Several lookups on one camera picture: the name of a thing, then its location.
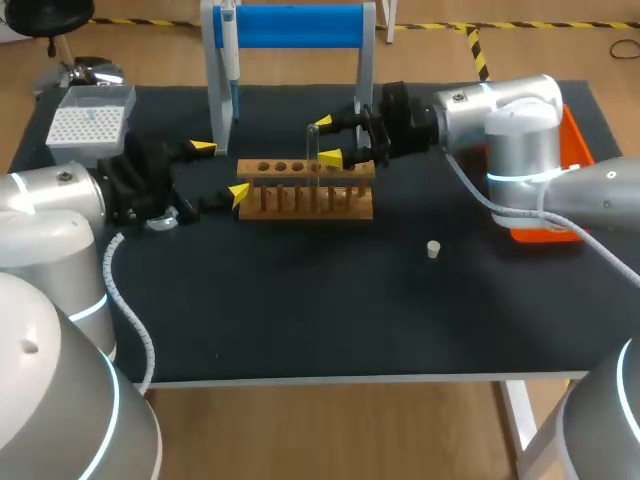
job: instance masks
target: test tube rack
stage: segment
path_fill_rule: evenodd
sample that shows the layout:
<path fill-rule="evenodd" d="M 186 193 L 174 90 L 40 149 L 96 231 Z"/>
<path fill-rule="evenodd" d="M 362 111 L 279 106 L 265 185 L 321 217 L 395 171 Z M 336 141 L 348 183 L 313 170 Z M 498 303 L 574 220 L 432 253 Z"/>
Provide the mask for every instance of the test tube rack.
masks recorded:
<path fill-rule="evenodd" d="M 373 219 L 369 186 L 375 178 L 373 162 L 339 170 L 306 160 L 238 160 L 237 174 L 249 182 L 247 198 L 240 204 L 241 220 Z M 285 179 L 299 183 L 256 184 Z M 318 186 L 319 181 L 332 179 L 346 185 Z"/>

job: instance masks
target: table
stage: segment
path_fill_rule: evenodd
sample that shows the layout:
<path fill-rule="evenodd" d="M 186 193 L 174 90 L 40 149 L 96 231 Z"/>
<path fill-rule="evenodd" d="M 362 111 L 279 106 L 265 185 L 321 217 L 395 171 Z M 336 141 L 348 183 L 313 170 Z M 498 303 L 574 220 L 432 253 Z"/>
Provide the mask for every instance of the table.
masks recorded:
<path fill-rule="evenodd" d="M 428 98 L 451 86 L 409 89 Z M 594 159 L 619 155 L 588 85 L 561 88 Z M 234 184 L 238 158 L 304 158 L 305 125 L 351 95 L 348 86 L 242 87 L 229 156 L 177 166 L 178 189 L 195 198 Z M 14 171 L 52 164 L 44 139 L 61 97 L 40 100 Z M 207 140 L 206 98 L 204 88 L 139 87 L 130 126 Z M 577 378 L 636 330 L 640 298 L 625 279 L 582 245 L 514 244 L 437 151 L 378 171 L 374 209 L 372 223 L 219 215 L 128 239 L 114 276 L 154 339 L 159 385 Z M 597 237 L 640 269 L 636 238 Z M 442 244 L 435 262 L 432 239 Z M 115 326 L 117 364 L 137 380 L 143 349 L 117 315 Z M 503 391 L 522 450 L 536 429 L 526 387 Z"/>

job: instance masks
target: white cable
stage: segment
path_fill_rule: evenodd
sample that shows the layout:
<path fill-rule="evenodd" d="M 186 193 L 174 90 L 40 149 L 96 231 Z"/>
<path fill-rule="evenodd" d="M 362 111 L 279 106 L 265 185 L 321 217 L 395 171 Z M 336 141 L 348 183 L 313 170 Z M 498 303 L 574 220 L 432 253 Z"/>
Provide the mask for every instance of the white cable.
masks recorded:
<path fill-rule="evenodd" d="M 138 391 L 144 395 L 146 391 L 149 389 L 149 385 L 151 385 L 151 379 L 153 378 L 153 372 L 156 369 L 156 351 L 153 348 L 153 342 L 151 341 L 151 336 L 149 332 L 145 328 L 144 324 L 140 321 L 138 316 L 134 313 L 127 302 L 124 301 L 122 295 L 118 291 L 115 282 L 113 281 L 113 275 L 111 274 L 111 262 L 113 261 L 113 256 L 118 249 L 118 246 L 124 241 L 124 235 L 118 233 L 115 237 L 111 239 L 109 245 L 107 246 L 107 250 L 104 252 L 104 261 L 102 263 L 102 273 L 104 274 L 104 281 L 107 285 L 107 291 L 113 298 L 113 301 L 116 302 L 118 308 L 122 311 L 124 316 L 131 322 L 133 328 L 136 329 L 138 335 L 140 336 L 140 340 L 144 344 L 144 350 L 147 357 L 147 365 L 144 372 L 144 377 L 142 382 L 138 386 Z"/>
<path fill-rule="evenodd" d="M 609 262 L 613 267 L 618 270 L 622 275 L 627 277 L 631 283 L 633 283 L 636 287 L 640 288 L 640 275 L 634 272 L 631 268 L 629 268 L 622 260 L 616 257 L 613 253 L 611 253 L 604 245 L 602 245 L 598 240 L 593 238 L 587 231 L 573 223 L 568 218 L 565 218 L 561 215 L 545 212 L 544 210 L 522 210 L 519 208 L 509 208 L 503 207 L 501 205 L 497 205 L 487 199 L 480 191 L 475 187 L 471 180 L 464 174 L 458 162 L 456 162 L 455 158 L 451 156 L 448 152 L 444 152 L 444 155 L 451 165 L 453 171 L 458 175 L 458 178 L 462 181 L 467 190 L 471 192 L 471 194 L 478 200 L 482 205 L 487 207 L 489 210 L 496 212 L 501 215 L 506 215 L 510 217 L 529 217 L 529 218 L 541 218 L 543 220 L 547 220 L 551 223 L 564 227 L 568 230 L 572 230 L 576 234 L 578 234 L 584 242 L 592 247 L 596 252 L 604 257 L 604 259 Z"/>

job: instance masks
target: small white cap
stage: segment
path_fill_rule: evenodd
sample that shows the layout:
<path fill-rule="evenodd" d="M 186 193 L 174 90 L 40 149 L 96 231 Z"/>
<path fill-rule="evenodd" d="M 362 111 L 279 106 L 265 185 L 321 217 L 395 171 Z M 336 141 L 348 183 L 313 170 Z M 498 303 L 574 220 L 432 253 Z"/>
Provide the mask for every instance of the small white cap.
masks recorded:
<path fill-rule="evenodd" d="M 440 243 L 435 240 L 431 240 L 427 243 L 427 255 L 429 258 L 436 258 L 440 252 Z"/>

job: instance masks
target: white table leg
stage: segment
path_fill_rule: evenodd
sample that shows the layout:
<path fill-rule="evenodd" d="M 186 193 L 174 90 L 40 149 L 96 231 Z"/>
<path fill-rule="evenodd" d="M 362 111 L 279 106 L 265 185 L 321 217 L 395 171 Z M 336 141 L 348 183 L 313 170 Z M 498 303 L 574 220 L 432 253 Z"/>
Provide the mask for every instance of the white table leg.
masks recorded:
<path fill-rule="evenodd" d="M 556 445 L 558 422 L 562 421 L 559 412 L 564 408 L 562 398 L 531 440 L 527 448 L 519 455 L 516 469 L 520 480 L 538 480 L 551 468 L 558 457 Z"/>
<path fill-rule="evenodd" d="M 538 430 L 529 402 L 527 385 L 524 380 L 507 380 L 500 382 L 500 389 L 507 409 L 516 455 L 520 456 Z"/>
<path fill-rule="evenodd" d="M 396 31 L 396 9 L 398 8 L 398 0 L 390 0 L 391 4 L 387 5 L 389 9 L 389 16 L 385 14 L 385 20 L 387 20 L 387 43 L 393 43 L 393 34 Z M 382 0 L 383 8 L 387 3 L 387 0 Z"/>

